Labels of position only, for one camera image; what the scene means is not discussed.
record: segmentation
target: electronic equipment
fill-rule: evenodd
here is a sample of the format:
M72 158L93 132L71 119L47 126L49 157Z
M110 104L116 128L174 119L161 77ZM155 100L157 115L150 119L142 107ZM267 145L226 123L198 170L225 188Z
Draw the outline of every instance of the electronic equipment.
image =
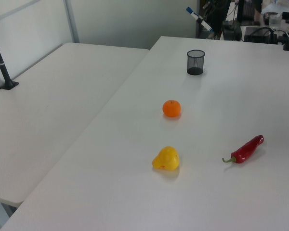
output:
M252 0L252 2L245 2L244 0L239 0L238 6L237 6L237 21L239 23L242 23L244 20L254 20L254 13L258 11L261 13L262 9L262 0Z

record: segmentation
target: black device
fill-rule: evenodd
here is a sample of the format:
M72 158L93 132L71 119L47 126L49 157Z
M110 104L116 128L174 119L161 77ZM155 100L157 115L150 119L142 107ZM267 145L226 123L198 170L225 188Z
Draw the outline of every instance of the black device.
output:
M241 26L238 23L230 23L229 21L223 21L223 38L224 40L240 41L242 38Z
M289 12L283 12L281 14L281 16L282 16L282 19L288 20L289 19Z
M4 78L4 86L2 87L2 89L5 90L10 90L12 88L14 88L15 86L17 86L19 83L18 82L14 82L11 80L10 75L8 73L8 70L6 69L6 66L4 64L3 58L1 56L0 53L0 70L2 72L3 78Z
M277 35L269 27L247 27L244 34L244 42L277 44Z
M237 6L237 21L242 24L244 20L254 20L255 9L261 13L262 0L252 0L251 2L245 2L245 0L239 0Z

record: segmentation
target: chili pepper stem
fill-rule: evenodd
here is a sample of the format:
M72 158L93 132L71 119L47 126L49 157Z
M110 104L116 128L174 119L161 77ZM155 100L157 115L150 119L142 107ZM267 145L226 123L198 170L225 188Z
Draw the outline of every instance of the chili pepper stem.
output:
M224 158L222 158L222 160L223 160L225 163L229 163L229 162L235 162L235 161L236 161L236 158L233 156L233 157L231 157L230 160L225 160Z

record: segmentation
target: table surface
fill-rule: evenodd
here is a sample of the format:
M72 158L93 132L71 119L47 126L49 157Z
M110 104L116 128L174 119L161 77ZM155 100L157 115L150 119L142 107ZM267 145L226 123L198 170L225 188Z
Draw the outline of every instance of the table surface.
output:
M200 76L186 73L192 49L206 53ZM259 134L248 161L222 162ZM180 167L154 170L168 145ZM161 37L2 231L238 227L289 231L289 51Z
M0 90L0 202L27 198L147 52L68 43Z

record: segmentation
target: black mesh cup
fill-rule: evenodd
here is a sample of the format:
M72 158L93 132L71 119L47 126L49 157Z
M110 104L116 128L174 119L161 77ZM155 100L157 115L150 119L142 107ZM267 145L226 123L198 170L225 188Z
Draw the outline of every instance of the black mesh cup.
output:
M187 53L187 72L197 76L203 73L203 61L205 52L201 50L191 50Z

